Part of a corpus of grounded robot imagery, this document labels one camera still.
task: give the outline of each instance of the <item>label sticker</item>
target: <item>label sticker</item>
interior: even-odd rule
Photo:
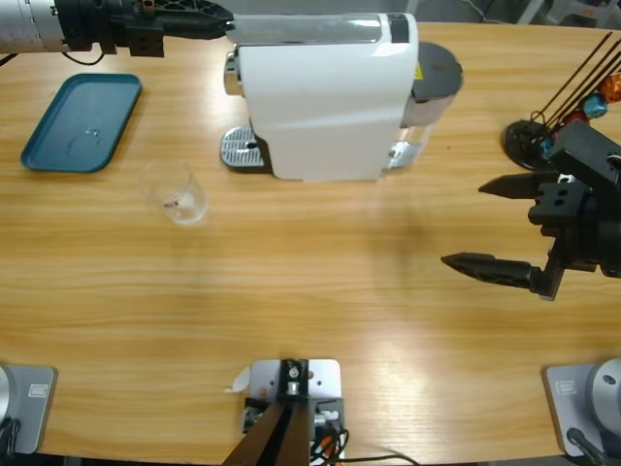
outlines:
[[[45,398],[48,396],[49,385],[43,383],[32,383],[28,390],[29,398]]]
[[[559,395],[575,395],[577,393],[575,389],[575,382],[574,381],[556,382],[556,392]]]
[[[420,67],[420,63],[416,63],[416,73],[414,73],[415,81],[423,81],[423,70]]]

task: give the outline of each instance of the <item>black robotic gripper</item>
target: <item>black robotic gripper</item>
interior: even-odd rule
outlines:
[[[551,171],[506,175],[479,191],[534,199],[529,221],[554,238],[545,268],[493,255],[462,252],[442,262],[482,282],[528,288],[553,300],[565,269],[621,278],[621,147],[582,121],[561,131]]]

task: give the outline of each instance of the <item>black rod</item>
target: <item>black rod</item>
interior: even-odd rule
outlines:
[[[621,56],[621,51],[618,51],[612,58],[610,58],[607,64],[604,65],[604,68],[602,68],[602,70],[586,85],[586,87],[584,87],[584,89],[580,92],[580,94],[578,94],[570,102],[569,105],[565,106],[565,108],[560,112],[560,114],[556,118],[550,119],[550,125],[553,125],[556,122],[555,119],[561,120],[563,117],[565,117],[571,110],[575,108],[575,105],[582,98],[586,97],[588,94],[593,92],[595,88],[598,86],[598,84],[600,83],[600,81],[602,80],[602,77],[604,75],[606,76],[609,75],[610,71],[616,68],[621,63],[621,61],[619,61],[620,56]]]
[[[582,80],[582,82],[573,90],[572,94],[565,100],[565,102],[556,110],[556,112],[554,112],[554,114],[552,114],[552,116],[550,117],[550,122],[554,120],[554,118],[559,115],[560,113],[564,113],[567,111],[567,103],[574,98],[575,94],[578,93],[579,91],[584,91],[584,84],[600,69],[600,67],[602,66],[602,63],[604,63],[604,61],[616,50],[616,48],[619,46],[619,44],[621,44],[621,39],[619,39],[618,41],[616,41],[612,47],[610,49],[608,49],[608,51],[605,53],[605,55],[600,59],[600,61],[598,61],[598,63],[593,67],[593,69],[584,77],[584,79]],[[575,102],[577,102],[578,100],[580,100],[580,95],[578,95],[577,99],[574,99]]]
[[[556,98],[561,94],[561,92],[563,92],[567,86],[573,81],[573,78],[575,78],[575,76],[582,71],[582,69],[586,66],[586,64],[589,62],[589,60],[591,58],[593,58],[593,55],[595,55],[599,49],[602,48],[602,45],[605,43],[605,41],[608,40],[608,38],[612,35],[612,31],[608,32],[607,34],[604,35],[604,37],[600,40],[600,42],[595,46],[594,49],[591,50],[591,53],[589,53],[589,55],[584,59],[584,61],[580,64],[580,66],[578,66],[575,71],[572,73],[572,75],[570,76],[570,78],[568,80],[565,81],[565,83],[561,86],[561,88],[559,90],[556,91],[556,94],[554,94],[554,96],[548,101],[547,104],[545,104],[545,107],[543,107],[541,110],[539,110],[538,112],[535,112],[535,114],[539,114],[543,117],[543,113],[548,109],[548,107],[550,105],[552,105],[552,102],[554,102],[554,100],[556,100]]]

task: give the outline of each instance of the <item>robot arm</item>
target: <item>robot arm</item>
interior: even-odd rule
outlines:
[[[206,0],[2,0],[0,53],[129,48],[164,56],[164,36],[216,39],[233,15]]]

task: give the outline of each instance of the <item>yellow label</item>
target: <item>yellow label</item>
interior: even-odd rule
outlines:
[[[414,74],[414,79],[423,81],[423,70],[420,68],[420,63],[416,63],[416,73]]]

